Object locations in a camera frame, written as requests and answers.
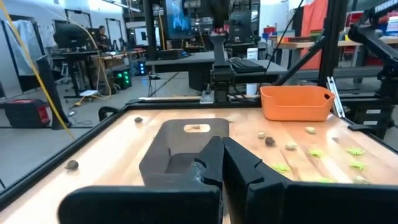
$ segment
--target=small rock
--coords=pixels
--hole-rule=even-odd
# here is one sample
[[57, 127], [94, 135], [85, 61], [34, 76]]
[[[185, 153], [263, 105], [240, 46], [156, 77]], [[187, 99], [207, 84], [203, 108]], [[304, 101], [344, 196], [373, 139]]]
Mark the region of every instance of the small rock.
[[314, 127], [306, 127], [305, 130], [309, 134], [315, 134], [315, 128]]
[[353, 180], [354, 184], [369, 184], [369, 181], [360, 175], [356, 176]]
[[287, 150], [295, 150], [297, 148], [297, 144], [294, 142], [290, 142], [286, 144], [286, 149]]
[[79, 163], [75, 160], [71, 160], [68, 162], [67, 166], [65, 169], [67, 170], [77, 170], [79, 168]]
[[136, 117], [136, 118], [134, 118], [134, 122], [137, 124], [140, 124], [140, 123], [142, 123], [142, 118]]
[[271, 147], [274, 146], [275, 140], [272, 137], [266, 137], [266, 146]]
[[264, 139], [266, 137], [266, 134], [265, 133], [259, 133], [258, 135], [257, 135], [257, 138], [259, 138], [259, 139]]

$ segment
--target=brown pebble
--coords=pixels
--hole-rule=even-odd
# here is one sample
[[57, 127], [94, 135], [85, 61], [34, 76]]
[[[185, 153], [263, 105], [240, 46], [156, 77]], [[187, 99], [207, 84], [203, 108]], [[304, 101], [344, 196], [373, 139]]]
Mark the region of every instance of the brown pebble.
[[65, 169], [67, 170], [77, 170], [79, 168], [79, 163], [75, 160], [71, 160], [68, 162], [67, 166]]
[[136, 118], [134, 118], [134, 122], [135, 123], [141, 123], [142, 122], [142, 118], [136, 117]]
[[275, 140], [272, 137], [266, 137], [266, 146], [274, 146]]

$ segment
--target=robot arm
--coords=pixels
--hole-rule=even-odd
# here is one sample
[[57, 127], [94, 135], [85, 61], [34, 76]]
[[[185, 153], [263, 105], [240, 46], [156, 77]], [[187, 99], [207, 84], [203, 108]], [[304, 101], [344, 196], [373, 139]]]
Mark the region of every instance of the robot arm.
[[[380, 40], [376, 32], [379, 18], [395, 9], [398, 9], [398, 0], [390, 0], [368, 9], [364, 12], [359, 22], [351, 25], [348, 37], [352, 41], [364, 44], [386, 65], [398, 66], [398, 53], [388, 44]], [[370, 24], [364, 25], [365, 21], [368, 20]]]

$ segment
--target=white wall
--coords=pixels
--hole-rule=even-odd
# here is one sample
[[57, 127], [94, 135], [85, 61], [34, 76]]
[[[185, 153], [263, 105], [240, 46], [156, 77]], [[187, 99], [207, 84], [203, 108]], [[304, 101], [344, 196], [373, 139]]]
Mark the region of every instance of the white wall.
[[[122, 25], [123, 39], [127, 40], [121, 7], [114, 6], [102, 0], [58, 0], [58, 2], [59, 4], [55, 4], [54, 0], [4, 0], [9, 14], [33, 17], [39, 26], [44, 27], [51, 26], [55, 19], [62, 20], [61, 17], [65, 17], [65, 8], [89, 12], [94, 28], [101, 25], [106, 26], [105, 18], [119, 19]], [[76, 15], [75, 13], [70, 13], [69, 16], [73, 21], [88, 27], [88, 21], [85, 16]], [[0, 13], [0, 19], [5, 20], [3, 13]], [[118, 40], [120, 38], [120, 31], [116, 23], [110, 22], [109, 29], [111, 39]], [[0, 30], [0, 49], [3, 49], [0, 60], [2, 71], [0, 73], [0, 82], [6, 92], [6, 96], [10, 98], [20, 95], [22, 92], [2, 29]]]

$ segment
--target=monitor screen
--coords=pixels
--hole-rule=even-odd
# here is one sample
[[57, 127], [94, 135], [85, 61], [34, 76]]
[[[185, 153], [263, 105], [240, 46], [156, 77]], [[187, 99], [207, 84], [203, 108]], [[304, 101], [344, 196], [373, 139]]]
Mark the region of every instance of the monitor screen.
[[166, 0], [167, 33], [171, 39], [191, 36], [191, 19], [184, 15], [182, 0]]

